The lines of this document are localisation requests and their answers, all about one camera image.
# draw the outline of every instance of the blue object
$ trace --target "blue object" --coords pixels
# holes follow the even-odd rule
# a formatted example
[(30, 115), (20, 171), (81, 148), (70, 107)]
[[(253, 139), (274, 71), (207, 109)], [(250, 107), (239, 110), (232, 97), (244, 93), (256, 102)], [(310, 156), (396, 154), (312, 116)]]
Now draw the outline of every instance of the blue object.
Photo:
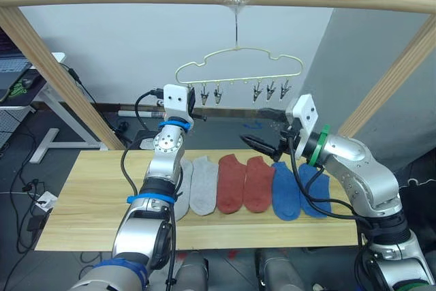
[(283, 221), (292, 221), (300, 215), (300, 190), (294, 175), (284, 162), (274, 163), (272, 180), (272, 208)]
[(142, 198), (159, 199), (169, 202), (170, 204), (174, 204), (176, 202), (173, 197), (164, 196), (163, 194), (138, 194), (137, 196), (128, 196), (127, 203), (131, 204), (135, 199), (142, 199)]
[(165, 122), (161, 122), (159, 123), (159, 126), (165, 126), (165, 125), (175, 125), (175, 126), (179, 126), (182, 129), (185, 130), (185, 132), (188, 132), (189, 129), (191, 128), (191, 124), (190, 123), (182, 123), (179, 121), (165, 121)]
[[(298, 172), (300, 173), (301, 182), (304, 187), (306, 187), (307, 182), (312, 178), (313, 175), (317, 173), (317, 169), (313, 166), (309, 166), (307, 164), (300, 165), (298, 168)], [(309, 190), (309, 194), (314, 198), (326, 199), (330, 197), (330, 191), (328, 189), (330, 178), (321, 174), (315, 182), (312, 183), (312, 186)], [(302, 209), (305, 213), (312, 217), (324, 218), (327, 217), (325, 214), (321, 214), (319, 211), (313, 209), (306, 198), (300, 192), (300, 203)], [(325, 211), (332, 212), (332, 207), (329, 202), (314, 202), (316, 207), (319, 207)]]
[(96, 264), (94, 268), (96, 269), (97, 267), (102, 266), (122, 266), (131, 270), (138, 276), (139, 280), (141, 281), (142, 291), (146, 289), (147, 270), (145, 269), (144, 265), (137, 262), (130, 262), (129, 260), (126, 260), (124, 258), (113, 258), (109, 260), (103, 260), (102, 262)]

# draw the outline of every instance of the white wall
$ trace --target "white wall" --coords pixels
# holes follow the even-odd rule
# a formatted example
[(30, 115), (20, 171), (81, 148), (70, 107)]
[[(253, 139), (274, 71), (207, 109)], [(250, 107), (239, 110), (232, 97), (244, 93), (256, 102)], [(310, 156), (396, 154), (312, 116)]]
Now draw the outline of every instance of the white wall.
[[(178, 66), (234, 45), (233, 13), (220, 5), (54, 5), (22, 10), (52, 51), (67, 54), (66, 63), (98, 102), (132, 104), (150, 88), (174, 83)], [(300, 91), (331, 13), (325, 8), (246, 7), (239, 20), (240, 45), (295, 55), (305, 62), (304, 74), (291, 81), (289, 99)], [(217, 58), (207, 70), (189, 76), (283, 74), (289, 70), (286, 64), (238, 53)], [(224, 84), (220, 106), (283, 108), (287, 102), (278, 101), (280, 82), (269, 103), (264, 90), (254, 105), (253, 83)], [(215, 104), (214, 88), (208, 85), (208, 106)], [(199, 106), (200, 88), (196, 92)]]

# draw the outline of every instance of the green ring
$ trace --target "green ring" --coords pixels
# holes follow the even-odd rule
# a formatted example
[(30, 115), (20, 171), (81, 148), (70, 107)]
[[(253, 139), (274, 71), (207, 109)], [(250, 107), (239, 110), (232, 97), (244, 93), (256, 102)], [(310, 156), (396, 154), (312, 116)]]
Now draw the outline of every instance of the green ring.
[(320, 155), (321, 149), (322, 149), (322, 147), (324, 147), (324, 145), (326, 143), (327, 135), (328, 135), (329, 131), (330, 131), (330, 126), (328, 124), (325, 124), (325, 126), (322, 128), (321, 135), (320, 135), (320, 138), (318, 139), (315, 150), (312, 153), (311, 160), (309, 161), (310, 166), (315, 165), (315, 163), (318, 159), (318, 156)]

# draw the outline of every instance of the sock hanger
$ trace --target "sock hanger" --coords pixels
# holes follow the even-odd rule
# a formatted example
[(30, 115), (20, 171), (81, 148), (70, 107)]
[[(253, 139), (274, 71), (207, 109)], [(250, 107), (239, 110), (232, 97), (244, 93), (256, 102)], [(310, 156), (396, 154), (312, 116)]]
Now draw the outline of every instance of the sock hanger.
[[(263, 49), (263, 48), (255, 48), (255, 47), (240, 47), (238, 44), (238, 13), (242, 10), (242, 8), (245, 6), (246, 3), (248, 3), (249, 0), (225, 0), (224, 3), (226, 3), (227, 6), (229, 6), (233, 11), (234, 11), (234, 24), (235, 24), (235, 47), (233, 48), (227, 48), (227, 49), (221, 49), (215, 52), (211, 52), (210, 54), (207, 54), (206, 56), (203, 57), (203, 62), (201, 63), (197, 63), (196, 61), (191, 61), (188, 62), (186, 64), (183, 64), (182, 66), (180, 66), (176, 72), (176, 81), (180, 84), (184, 84), (184, 85), (189, 85), (189, 86), (193, 86), (194, 84), (201, 84), (203, 86), (203, 93), (206, 95), (206, 91), (205, 91), (205, 86), (207, 83), (215, 83), (216, 85), (219, 85), (220, 83), (223, 82), (236, 82), (236, 81), (243, 81), (244, 83), (248, 83), (248, 81), (250, 80), (256, 80), (258, 82), (257, 87), (254, 87), (254, 95), (253, 95), (253, 102), (258, 98), (260, 92), (262, 91), (259, 87), (260, 82), (263, 79), (266, 78), (270, 78), (272, 79), (272, 81), (274, 81), (277, 78), (286, 78), (289, 79), (293, 76), (298, 76), (301, 74), (303, 68), (304, 68), (304, 64), (302, 62), (301, 59), (299, 59), (298, 57), (295, 56), (291, 56), (291, 55), (287, 55), (287, 54), (281, 54), (277, 57), (274, 57), (273, 54), (271, 53), (271, 51), (267, 50), (267, 49)], [(196, 66), (196, 67), (202, 67), (207, 65), (208, 60), (211, 57), (217, 56), (217, 55), (221, 55), (223, 53), (227, 53), (227, 52), (238, 52), (238, 51), (244, 51), (244, 50), (252, 50), (252, 51), (257, 51), (259, 53), (263, 53), (265, 55), (268, 56), (268, 59), (270, 59), (271, 61), (278, 61), (280, 59), (289, 59), (292, 61), (296, 61), (299, 65), (300, 65), (300, 70), (298, 72), (290, 72), (287, 74), (275, 74), (275, 75), (263, 75), (263, 76), (249, 76), (249, 77), (233, 77), (233, 78), (219, 78), (219, 79), (209, 79), (209, 80), (191, 80), (191, 81), (185, 81), (180, 79), (179, 75), (180, 72), (183, 71), (185, 68), (189, 67), (189, 66)], [(273, 94), (275, 88), (273, 89), (273, 85), (270, 86), (270, 88), (268, 88), (269, 92), (268, 92), (268, 100), (270, 99), (271, 95)], [(220, 90), (217, 90), (219, 94), (219, 100), (217, 100), (216, 98), (216, 103), (218, 104), (219, 101), (221, 101), (221, 96), (222, 96), (222, 90), (220, 92)]]

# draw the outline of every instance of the floor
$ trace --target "floor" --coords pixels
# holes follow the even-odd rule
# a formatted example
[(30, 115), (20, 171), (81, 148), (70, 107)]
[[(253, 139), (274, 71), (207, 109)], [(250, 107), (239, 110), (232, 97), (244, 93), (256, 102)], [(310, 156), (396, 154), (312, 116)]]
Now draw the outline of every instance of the floor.
[[(114, 113), (107, 118), (116, 124), (120, 121)], [(123, 118), (130, 127), (125, 133), (134, 138), (139, 130), (136, 119)], [(147, 125), (155, 129), (160, 120), (148, 119)], [(209, 118), (207, 122), (196, 121), (190, 133), (187, 149), (241, 149), (246, 146), (239, 139), (239, 134), (255, 134), (273, 144), (277, 143), (277, 132), (281, 126), (266, 120)], [(77, 141), (79, 138), (51, 111), (39, 111), (29, 114), (25, 125), (17, 132), (26, 133), (26, 126), (35, 134), (39, 142), (50, 127), (57, 127), (60, 132), (58, 141)], [(31, 146), (31, 139), (21, 134), (14, 134), (9, 139), (10, 147), (0, 157), (0, 192), (8, 192), (10, 183), (19, 169)], [(40, 164), (28, 164), (23, 177), (25, 181), (39, 179), (45, 181), (48, 191), (58, 195), (79, 153), (75, 149), (49, 150)], [(14, 191), (21, 191), (21, 185), (15, 185)], [(14, 196), (20, 216), (27, 210), (30, 199), (27, 196)], [(16, 227), (15, 216), (9, 196), (0, 194), (0, 286), (19, 259), (15, 250)], [(321, 249), (284, 249), (294, 263), (303, 281), (310, 285), (317, 282), (334, 290), (355, 290), (356, 284), (352, 274), (352, 263), (356, 255), (355, 247), (331, 247)], [(252, 249), (206, 250), (202, 254), (209, 261), (209, 290), (245, 291), (257, 290), (254, 270), (254, 251)], [(180, 266), (184, 253), (178, 254), (176, 267)], [(84, 259), (95, 257), (95, 253), (85, 253)], [(8, 290), (21, 291), (68, 290), (78, 281), (78, 274), (85, 264), (80, 261), (80, 253), (30, 251), (19, 264), (10, 279)], [(151, 275), (149, 290), (164, 290), (165, 269)]]

